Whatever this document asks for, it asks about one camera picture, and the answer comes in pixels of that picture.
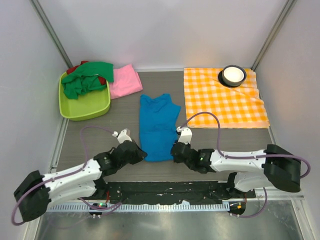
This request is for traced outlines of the blue t shirt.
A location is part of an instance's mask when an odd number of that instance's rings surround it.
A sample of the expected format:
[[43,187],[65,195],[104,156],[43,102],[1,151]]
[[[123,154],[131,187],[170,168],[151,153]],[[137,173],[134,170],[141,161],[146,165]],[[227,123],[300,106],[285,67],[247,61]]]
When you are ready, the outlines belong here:
[[171,95],[164,93],[156,98],[140,96],[139,140],[147,153],[145,161],[171,161],[171,149],[177,140],[176,122],[181,107],[172,102]]

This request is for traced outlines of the orange checkered cloth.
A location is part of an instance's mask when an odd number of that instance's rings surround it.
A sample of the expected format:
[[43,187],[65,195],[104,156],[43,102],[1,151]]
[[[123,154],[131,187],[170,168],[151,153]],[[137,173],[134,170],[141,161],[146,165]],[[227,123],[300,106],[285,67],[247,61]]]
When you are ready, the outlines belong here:
[[267,129],[270,122],[260,98],[256,73],[245,69],[238,87],[222,85],[220,68],[185,68],[185,112],[191,128]]

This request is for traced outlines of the black white bowl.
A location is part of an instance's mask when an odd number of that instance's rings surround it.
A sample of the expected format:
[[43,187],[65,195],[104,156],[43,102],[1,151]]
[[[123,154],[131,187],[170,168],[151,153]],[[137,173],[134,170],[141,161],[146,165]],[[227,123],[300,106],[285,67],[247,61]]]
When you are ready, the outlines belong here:
[[239,87],[246,78],[246,71],[237,65],[227,65],[218,74],[218,81],[229,88]]

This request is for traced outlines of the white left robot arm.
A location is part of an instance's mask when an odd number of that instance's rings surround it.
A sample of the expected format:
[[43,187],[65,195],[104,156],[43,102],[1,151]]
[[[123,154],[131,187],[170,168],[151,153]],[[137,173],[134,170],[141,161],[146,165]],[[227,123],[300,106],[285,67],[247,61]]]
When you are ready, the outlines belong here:
[[101,152],[84,164],[62,171],[40,174],[38,170],[27,175],[13,195],[22,222],[31,222],[49,208],[79,198],[102,199],[107,194],[104,177],[115,174],[127,164],[137,164],[147,157],[134,141],[126,140],[111,150]]

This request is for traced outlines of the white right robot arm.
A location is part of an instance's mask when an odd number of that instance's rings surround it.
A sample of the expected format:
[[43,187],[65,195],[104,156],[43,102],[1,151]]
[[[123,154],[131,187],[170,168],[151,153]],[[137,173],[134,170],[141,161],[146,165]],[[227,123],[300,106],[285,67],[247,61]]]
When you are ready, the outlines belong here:
[[289,193],[301,190],[301,161],[275,144],[251,152],[218,152],[212,148],[195,150],[177,142],[171,155],[175,163],[184,163],[201,174],[229,172],[225,190],[233,198],[264,187]]

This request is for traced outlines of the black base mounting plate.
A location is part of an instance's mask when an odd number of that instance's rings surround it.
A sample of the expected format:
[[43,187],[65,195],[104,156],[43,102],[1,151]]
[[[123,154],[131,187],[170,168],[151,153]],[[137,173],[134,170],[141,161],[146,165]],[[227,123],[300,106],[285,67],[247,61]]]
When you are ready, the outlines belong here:
[[241,192],[218,181],[108,182],[102,197],[111,204],[191,205],[221,204],[230,199],[253,199],[254,190]]

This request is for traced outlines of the lime green plastic basin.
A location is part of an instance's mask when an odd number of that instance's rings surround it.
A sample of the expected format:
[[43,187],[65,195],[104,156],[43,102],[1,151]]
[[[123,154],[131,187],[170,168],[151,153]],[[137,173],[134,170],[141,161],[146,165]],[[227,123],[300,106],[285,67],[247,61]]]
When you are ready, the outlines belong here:
[[99,91],[91,91],[81,95],[78,99],[69,99],[64,94],[62,80],[67,76],[64,72],[59,79],[58,102],[62,117],[71,121],[85,121],[106,114],[111,105],[109,83],[106,88]]

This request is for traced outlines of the folded pink t shirt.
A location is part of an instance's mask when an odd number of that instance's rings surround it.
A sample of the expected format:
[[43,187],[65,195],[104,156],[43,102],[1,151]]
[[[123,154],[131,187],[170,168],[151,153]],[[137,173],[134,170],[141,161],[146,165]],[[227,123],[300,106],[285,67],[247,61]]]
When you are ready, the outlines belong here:
[[109,84],[110,98],[117,99],[143,90],[138,73],[132,64],[113,70],[114,81]]

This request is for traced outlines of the red t shirt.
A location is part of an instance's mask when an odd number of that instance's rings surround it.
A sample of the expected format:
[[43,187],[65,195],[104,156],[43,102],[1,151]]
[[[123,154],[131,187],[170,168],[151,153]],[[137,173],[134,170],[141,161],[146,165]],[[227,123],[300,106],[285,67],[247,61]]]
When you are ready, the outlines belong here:
[[[69,69],[66,71],[66,73],[69,75],[69,74],[73,73],[79,66],[81,66],[81,65],[83,65],[83,64],[86,64],[86,63],[88,63],[88,61],[83,60],[83,61],[80,62],[79,65],[76,65],[76,66],[74,66],[74,67],[69,68]],[[106,79],[103,78],[103,77],[101,77],[101,76],[98,76],[98,80],[99,80],[99,82],[100,82],[101,85],[106,85],[106,84],[107,84]]]

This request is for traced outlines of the green t shirt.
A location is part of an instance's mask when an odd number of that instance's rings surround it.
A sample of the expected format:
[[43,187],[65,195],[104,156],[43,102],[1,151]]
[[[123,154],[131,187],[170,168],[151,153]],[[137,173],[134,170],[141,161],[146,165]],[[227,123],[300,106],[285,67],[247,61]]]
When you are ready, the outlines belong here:
[[113,83],[114,65],[103,61],[88,61],[80,65],[61,81],[65,96],[77,100],[92,91],[102,91],[107,85],[101,85],[98,76],[105,78],[107,83]]

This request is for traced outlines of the aluminium frame rail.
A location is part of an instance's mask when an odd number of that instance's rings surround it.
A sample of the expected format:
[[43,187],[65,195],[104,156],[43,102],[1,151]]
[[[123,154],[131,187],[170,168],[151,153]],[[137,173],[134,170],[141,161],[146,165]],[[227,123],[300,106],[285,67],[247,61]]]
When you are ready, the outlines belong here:
[[269,200],[303,200],[305,198],[301,191],[298,193],[292,193],[275,188],[266,188],[265,190]]

